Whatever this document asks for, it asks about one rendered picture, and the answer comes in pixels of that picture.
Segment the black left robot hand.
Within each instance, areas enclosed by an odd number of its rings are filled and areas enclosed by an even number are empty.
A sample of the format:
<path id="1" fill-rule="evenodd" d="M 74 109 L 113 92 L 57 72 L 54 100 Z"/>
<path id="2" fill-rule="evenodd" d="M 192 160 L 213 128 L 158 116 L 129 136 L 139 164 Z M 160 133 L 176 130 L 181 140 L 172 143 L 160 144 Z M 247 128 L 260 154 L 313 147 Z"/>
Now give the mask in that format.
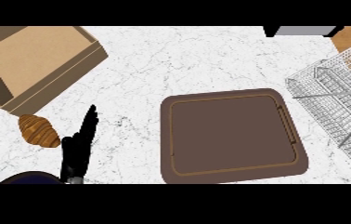
<path id="1" fill-rule="evenodd" d="M 80 131 L 71 137 L 63 138 L 64 160 L 61 181 L 66 183 L 71 182 L 74 179 L 83 180 L 89 171 L 91 148 L 98 123 L 96 106 L 92 105 L 88 110 Z"/>

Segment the brown rectangular tray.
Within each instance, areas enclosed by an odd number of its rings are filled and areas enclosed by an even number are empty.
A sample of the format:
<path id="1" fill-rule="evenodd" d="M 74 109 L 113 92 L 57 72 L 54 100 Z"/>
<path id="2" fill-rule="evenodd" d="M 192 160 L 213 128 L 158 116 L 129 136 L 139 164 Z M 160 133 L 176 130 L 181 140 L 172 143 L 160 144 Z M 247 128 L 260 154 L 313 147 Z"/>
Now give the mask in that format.
<path id="1" fill-rule="evenodd" d="M 272 88 L 170 96 L 161 104 L 161 173 L 206 184 L 300 175 L 309 158 Z"/>

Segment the brown croissant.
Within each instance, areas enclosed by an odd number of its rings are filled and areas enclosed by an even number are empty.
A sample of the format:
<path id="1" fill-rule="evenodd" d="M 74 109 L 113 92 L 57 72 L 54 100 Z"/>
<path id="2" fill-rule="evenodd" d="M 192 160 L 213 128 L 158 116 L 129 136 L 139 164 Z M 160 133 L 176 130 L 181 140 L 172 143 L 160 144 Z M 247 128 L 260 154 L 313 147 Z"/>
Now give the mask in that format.
<path id="1" fill-rule="evenodd" d="M 61 145 L 60 135 L 45 117 L 24 114 L 18 120 L 20 130 L 26 142 L 45 148 L 57 148 Z"/>

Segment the dark blue round object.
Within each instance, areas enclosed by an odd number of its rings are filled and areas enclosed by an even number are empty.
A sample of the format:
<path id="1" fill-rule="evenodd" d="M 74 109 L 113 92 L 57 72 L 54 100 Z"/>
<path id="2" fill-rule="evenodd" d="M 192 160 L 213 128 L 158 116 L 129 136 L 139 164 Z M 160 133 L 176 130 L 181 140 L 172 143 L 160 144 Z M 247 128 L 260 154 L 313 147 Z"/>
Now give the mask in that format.
<path id="1" fill-rule="evenodd" d="M 61 180 L 48 172 L 29 171 L 7 178 L 2 184 L 61 184 Z"/>

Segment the open wooden drawer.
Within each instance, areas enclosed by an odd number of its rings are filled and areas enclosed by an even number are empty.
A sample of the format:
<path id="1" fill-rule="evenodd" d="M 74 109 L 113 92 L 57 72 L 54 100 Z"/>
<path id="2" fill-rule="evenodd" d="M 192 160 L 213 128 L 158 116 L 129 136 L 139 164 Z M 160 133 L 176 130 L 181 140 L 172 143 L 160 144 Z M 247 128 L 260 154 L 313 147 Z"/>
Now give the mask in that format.
<path id="1" fill-rule="evenodd" d="M 0 109 L 36 114 L 107 58 L 80 26 L 0 26 Z"/>

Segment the grey and black appliance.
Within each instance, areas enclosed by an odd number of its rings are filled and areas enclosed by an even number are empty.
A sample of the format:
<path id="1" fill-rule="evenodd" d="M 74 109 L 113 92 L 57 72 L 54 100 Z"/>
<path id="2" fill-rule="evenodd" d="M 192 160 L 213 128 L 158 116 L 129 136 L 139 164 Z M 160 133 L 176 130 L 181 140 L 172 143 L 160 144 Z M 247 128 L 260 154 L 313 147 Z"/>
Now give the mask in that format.
<path id="1" fill-rule="evenodd" d="M 321 35 L 332 37 L 341 30 L 343 26 L 265 26 L 263 31 L 268 37 L 276 35 Z"/>

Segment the orange wooden board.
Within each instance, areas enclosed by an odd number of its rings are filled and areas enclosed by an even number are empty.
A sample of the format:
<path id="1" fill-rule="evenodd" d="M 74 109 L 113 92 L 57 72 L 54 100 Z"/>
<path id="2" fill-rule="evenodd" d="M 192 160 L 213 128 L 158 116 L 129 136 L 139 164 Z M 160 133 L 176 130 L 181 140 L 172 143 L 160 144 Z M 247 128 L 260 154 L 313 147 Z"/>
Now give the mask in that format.
<path id="1" fill-rule="evenodd" d="M 340 52 L 349 49 L 351 47 L 351 26 L 346 26 L 331 40 Z"/>

